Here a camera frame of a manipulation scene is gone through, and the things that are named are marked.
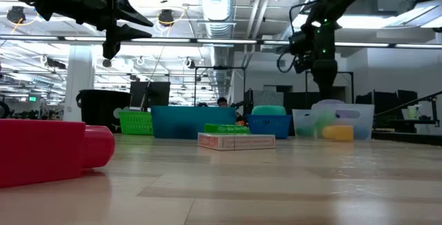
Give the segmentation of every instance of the computer monitor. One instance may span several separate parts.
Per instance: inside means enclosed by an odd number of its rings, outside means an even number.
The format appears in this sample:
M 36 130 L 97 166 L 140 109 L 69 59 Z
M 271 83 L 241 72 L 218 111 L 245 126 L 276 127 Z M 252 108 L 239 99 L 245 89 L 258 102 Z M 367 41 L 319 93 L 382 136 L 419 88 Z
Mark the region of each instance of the computer monitor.
M 411 101 L 418 99 L 417 92 L 409 91 L 409 90 L 398 90 L 398 98 L 402 104 L 407 104 Z
M 131 106 L 140 107 L 143 96 L 146 93 L 148 82 L 133 81 L 131 82 L 132 102 Z M 171 91 L 171 82 L 151 82 L 148 88 L 148 107 L 152 106 L 168 106 L 169 93 Z
M 378 92 L 373 91 L 374 112 L 379 114 L 387 110 L 400 106 L 399 98 L 395 92 Z M 396 119 L 403 119 L 402 111 L 395 110 L 385 114 L 385 116 L 396 117 Z
M 356 96 L 357 104 L 373 104 L 373 94 L 369 92 L 366 95 Z

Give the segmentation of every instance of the cardboard box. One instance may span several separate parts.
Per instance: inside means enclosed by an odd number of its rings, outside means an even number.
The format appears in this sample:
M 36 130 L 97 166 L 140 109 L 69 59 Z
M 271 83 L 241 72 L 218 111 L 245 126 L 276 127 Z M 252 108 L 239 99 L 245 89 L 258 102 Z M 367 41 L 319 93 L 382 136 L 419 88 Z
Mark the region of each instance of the cardboard box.
M 198 145 L 215 150 L 275 148 L 275 135 L 228 135 L 198 133 Z

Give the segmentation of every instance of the table surface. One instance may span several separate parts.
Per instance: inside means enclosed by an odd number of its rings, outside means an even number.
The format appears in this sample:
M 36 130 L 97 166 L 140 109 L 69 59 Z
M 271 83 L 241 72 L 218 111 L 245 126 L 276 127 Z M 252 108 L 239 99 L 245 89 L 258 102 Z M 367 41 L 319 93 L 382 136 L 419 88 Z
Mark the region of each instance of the table surface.
M 0 224 L 442 224 L 437 146 L 290 139 L 222 152 L 115 138 L 108 165 L 82 178 L 0 189 Z

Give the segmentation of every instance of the green basket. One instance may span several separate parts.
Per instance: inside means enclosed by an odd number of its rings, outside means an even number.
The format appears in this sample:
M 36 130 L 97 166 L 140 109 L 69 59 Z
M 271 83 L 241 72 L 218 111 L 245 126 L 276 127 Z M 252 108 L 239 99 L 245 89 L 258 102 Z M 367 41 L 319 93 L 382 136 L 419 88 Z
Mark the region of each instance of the green basket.
M 153 135 L 152 115 L 149 112 L 121 111 L 119 121 L 123 135 Z

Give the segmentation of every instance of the red cylinder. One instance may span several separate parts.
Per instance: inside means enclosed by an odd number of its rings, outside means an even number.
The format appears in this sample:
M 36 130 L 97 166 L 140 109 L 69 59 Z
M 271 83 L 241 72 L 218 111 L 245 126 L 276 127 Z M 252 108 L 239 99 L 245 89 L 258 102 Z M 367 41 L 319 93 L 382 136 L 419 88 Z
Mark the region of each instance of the red cylinder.
M 115 151 L 112 132 L 105 126 L 86 126 L 83 169 L 105 166 Z

